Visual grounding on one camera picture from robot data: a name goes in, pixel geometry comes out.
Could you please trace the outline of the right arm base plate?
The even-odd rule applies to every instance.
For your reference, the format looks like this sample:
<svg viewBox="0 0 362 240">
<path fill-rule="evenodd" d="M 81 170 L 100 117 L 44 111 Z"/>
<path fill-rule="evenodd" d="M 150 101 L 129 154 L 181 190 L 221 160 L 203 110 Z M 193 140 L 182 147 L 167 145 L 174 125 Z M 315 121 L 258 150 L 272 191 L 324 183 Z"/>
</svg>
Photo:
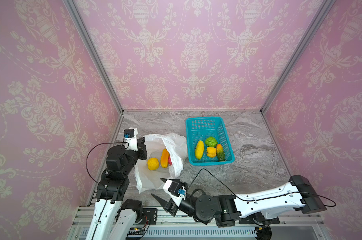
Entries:
<svg viewBox="0 0 362 240">
<path fill-rule="evenodd" d="M 239 220 L 240 225 L 250 225 L 254 224 L 260 227 L 267 227 L 270 225 L 278 225 L 280 224 L 279 217 L 274 219 L 266 219 L 261 212 L 257 212 L 255 214 L 249 215 L 246 218 L 242 218 Z"/>
</svg>

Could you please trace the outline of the white plastic bag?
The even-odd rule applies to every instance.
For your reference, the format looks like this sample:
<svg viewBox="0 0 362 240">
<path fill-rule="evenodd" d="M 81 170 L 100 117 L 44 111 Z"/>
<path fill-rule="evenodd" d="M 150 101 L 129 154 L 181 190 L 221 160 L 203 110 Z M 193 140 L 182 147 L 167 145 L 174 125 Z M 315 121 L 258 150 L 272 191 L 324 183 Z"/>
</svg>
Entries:
<svg viewBox="0 0 362 240">
<path fill-rule="evenodd" d="M 161 154 L 167 149 L 171 156 L 172 165 L 162 168 L 161 164 L 155 171 L 147 168 L 147 160 L 139 160 L 134 168 L 136 187 L 139 193 L 149 190 L 160 190 L 164 183 L 160 178 L 176 179 L 184 169 L 184 162 L 188 157 L 186 137 L 170 133 L 166 135 L 145 135 L 147 160 L 157 158 L 160 163 Z"/>
</svg>

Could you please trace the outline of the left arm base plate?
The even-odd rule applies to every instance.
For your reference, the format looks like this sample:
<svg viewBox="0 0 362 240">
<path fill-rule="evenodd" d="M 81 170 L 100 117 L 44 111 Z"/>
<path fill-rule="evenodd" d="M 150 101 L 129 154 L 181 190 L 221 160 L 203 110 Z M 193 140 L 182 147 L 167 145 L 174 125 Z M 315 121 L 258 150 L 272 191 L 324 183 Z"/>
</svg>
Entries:
<svg viewBox="0 0 362 240">
<path fill-rule="evenodd" d="M 147 226 L 147 225 L 156 225 L 158 216 L 157 208 L 144 208 L 141 218 L 135 225 L 138 226 Z"/>
</svg>

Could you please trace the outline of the orange green mango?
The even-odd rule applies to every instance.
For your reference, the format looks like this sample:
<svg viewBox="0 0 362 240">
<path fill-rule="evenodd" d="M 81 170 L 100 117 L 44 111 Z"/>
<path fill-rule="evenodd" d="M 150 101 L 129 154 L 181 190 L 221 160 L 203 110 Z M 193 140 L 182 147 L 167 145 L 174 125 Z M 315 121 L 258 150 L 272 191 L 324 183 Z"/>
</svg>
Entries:
<svg viewBox="0 0 362 240">
<path fill-rule="evenodd" d="M 217 144 L 216 153 L 217 153 L 217 158 L 218 158 L 219 162 L 226 161 L 225 152 L 224 152 L 223 146 L 221 144 Z"/>
</svg>

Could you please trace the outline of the yellow lemon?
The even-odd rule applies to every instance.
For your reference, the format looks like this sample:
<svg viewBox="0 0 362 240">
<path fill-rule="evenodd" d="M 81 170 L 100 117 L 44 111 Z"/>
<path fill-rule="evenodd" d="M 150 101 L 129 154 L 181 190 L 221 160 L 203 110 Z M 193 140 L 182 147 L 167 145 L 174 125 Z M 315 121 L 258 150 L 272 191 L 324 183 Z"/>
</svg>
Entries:
<svg viewBox="0 0 362 240">
<path fill-rule="evenodd" d="M 195 158 L 201 160 L 205 151 L 205 144 L 203 141 L 198 141 L 195 148 Z"/>
</svg>

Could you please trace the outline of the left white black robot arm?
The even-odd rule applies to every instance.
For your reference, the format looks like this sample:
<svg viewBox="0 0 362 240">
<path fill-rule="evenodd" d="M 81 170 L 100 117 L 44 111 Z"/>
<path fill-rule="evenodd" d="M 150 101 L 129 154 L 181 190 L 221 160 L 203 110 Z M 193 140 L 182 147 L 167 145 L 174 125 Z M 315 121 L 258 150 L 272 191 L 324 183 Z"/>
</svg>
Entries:
<svg viewBox="0 0 362 240">
<path fill-rule="evenodd" d="M 147 159 L 145 138 L 124 139 L 115 142 L 107 152 L 107 168 L 97 183 L 95 214 L 87 239 L 95 240 L 106 236 L 111 226 L 112 216 L 122 205 L 122 200 L 129 185 L 128 175 L 139 159 Z"/>
</svg>

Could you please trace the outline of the green apple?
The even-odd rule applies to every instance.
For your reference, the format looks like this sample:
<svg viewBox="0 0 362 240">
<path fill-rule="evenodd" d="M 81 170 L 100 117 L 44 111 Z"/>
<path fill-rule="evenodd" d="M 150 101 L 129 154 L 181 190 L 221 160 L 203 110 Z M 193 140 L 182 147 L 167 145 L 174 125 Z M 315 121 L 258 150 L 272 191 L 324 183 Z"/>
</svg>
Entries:
<svg viewBox="0 0 362 240">
<path fill-rule="evenodd" d="M 217 144 L 218 144 L 218 141 L 214 137 L 208 137 L 205 140 L 205 144 L 208 147 L 214 147 L 215 148 L 217 146 Z"/>
</svg>

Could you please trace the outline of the teal plastic basket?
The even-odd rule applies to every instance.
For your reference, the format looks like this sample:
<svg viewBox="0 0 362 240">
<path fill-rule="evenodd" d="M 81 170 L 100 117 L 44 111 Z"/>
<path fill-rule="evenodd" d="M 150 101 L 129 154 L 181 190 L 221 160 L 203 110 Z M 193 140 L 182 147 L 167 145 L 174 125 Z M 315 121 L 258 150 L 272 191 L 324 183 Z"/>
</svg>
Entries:
<svg viewBox="0 0 362 240">
<path fill-rule="evenodd" d="M 224 120 L 200 117 L 186 120 L 189 162 L 194 166 L 230 164 L 235 155 Z"/>
</svg>

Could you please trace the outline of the yellow orange bell pepper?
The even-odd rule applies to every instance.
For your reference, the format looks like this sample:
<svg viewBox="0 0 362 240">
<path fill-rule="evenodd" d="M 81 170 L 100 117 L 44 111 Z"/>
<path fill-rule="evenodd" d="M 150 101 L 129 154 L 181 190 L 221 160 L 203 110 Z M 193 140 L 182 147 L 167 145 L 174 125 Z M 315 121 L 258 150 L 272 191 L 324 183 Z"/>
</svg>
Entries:
<svg viewBox="0 0 362 240">
<path fill-rule="evenodd" d="M 209 158 L 215 158 L 217 156 L 217 149 L 214 147 L 207 147 L 207 156 Z"/>
</svg>

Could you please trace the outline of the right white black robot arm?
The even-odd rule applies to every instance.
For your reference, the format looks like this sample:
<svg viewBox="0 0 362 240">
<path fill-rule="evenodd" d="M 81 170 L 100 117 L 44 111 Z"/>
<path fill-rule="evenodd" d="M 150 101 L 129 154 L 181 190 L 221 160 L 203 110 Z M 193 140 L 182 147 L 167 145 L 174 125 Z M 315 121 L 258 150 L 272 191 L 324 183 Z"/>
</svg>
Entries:
<svg viewBox="0 0 362 240">
<path fill-rule="evenodd" d="M 309 180 L 301 175 L 294 175 L 286 184 L 267 191 L 218 196 L 202 193 L 199 197 L 188 193 L 188 185 L 179 179 L 162 181 L 170 200 L 152 197 L 167 213 L 175 216 L 181 211 L 205 225 L 215 220 L 219 228 L 234 226 L 241 219 L 269 225 L 285 212 L 314 214 L 327 209 Z"/>
</svg>

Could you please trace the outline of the round yellow citrus fruit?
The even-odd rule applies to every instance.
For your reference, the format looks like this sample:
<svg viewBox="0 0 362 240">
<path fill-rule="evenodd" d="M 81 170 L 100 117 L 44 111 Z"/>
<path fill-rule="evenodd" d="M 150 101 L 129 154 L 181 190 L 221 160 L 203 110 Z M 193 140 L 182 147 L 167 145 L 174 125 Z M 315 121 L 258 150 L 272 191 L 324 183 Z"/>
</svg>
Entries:
<svg viewBox="0 0 362 240">
<path fill-rule="evenodd" d="M 160 163 L 159 160 L 157 158 L 150 158 L 149 160 L 147 160 L 147 168 L 150 171 L 155 171 L 159 168 Z"/>
</svg>

